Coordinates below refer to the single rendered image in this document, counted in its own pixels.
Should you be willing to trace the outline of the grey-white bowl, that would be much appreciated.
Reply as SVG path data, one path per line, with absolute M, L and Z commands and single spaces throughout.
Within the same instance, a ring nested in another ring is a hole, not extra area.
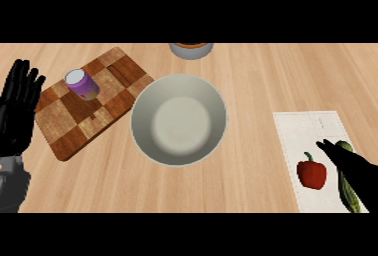
M 201 77 L 173 74 L 142 90 L 131 116 L 131 131 L 144 155 L 159 164 L 184 167 L 218 149 L 228 127 L 222 94 Z

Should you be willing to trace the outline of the purple can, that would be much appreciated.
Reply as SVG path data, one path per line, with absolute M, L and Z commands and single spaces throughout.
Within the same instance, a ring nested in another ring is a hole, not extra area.
M 91 101 L 100 95 L 100 86 L 83 69 L 73 69 L 66 75 L 66 84 L 79 97 Z

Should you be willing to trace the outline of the white placemat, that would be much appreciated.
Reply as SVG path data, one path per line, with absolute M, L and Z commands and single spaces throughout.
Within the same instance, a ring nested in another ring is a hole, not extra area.
M 300 212 L 348 213 L 349 210 L 340 199 L 337 167 L 317 146 L 317 142 L 326 139 L 333 143 L 343 140 L 355 149 L 339 113 L 336 111 L 275 112 L 274 119 Z M 297 175 L 299 162 L 309 160 L 306 152 L 327 167 L 327 180 L 321 190 L 306 188 Z

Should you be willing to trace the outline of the grey round container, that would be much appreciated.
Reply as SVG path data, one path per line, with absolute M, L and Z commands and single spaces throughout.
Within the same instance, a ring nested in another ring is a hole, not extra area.
M 197 60 L 206 57 L 213 49 L 212 43 L 184 44 L 170 43 L 170 49 L 175 55 L 185 60 Z

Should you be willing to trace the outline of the red bell pepper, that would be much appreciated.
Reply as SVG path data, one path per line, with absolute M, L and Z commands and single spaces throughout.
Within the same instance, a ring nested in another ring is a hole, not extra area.
M 302 185 L 306 188 L 321 190 L 327 182 L 327 167 L 323 163 L 314 161 L 309 152 L 305 153 L 308 160 L 297 164 L 297 176 Z

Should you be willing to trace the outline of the checkered wooden cutting board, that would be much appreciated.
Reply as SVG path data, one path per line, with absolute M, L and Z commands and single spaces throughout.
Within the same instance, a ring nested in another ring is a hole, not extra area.
M 67 161 L 132 110 L 153 77 L 114 47 L 83 66 L 101 93 L 86 101 L 57 82 L 41 95 L 36 122 L 60 161 Z

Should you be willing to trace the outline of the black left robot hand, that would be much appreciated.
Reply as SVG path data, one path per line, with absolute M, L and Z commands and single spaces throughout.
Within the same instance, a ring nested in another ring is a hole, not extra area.
M 17 59 L 0 94 L 0 157 L 20 156 L 30 146 L 45 80 L 30 61 Z

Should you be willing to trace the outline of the green cucumber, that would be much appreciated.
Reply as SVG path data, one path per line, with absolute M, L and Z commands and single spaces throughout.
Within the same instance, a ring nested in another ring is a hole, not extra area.
M 337 172 L 339 172 L 339 192 L 340 192 L 340 199 L 342 199 L 343 205 L 348 208 L 351 213 L 359 213 L 361 212 L 359 198 L 348 182 L 343 171 L 337 170 Z

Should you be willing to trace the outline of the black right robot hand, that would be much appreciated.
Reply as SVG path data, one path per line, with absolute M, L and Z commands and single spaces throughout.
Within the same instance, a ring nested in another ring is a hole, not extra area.
M 378 214 L 378 165 L 328 140 L 317 142 L 317 145 L 342 170 L 368 211 Z

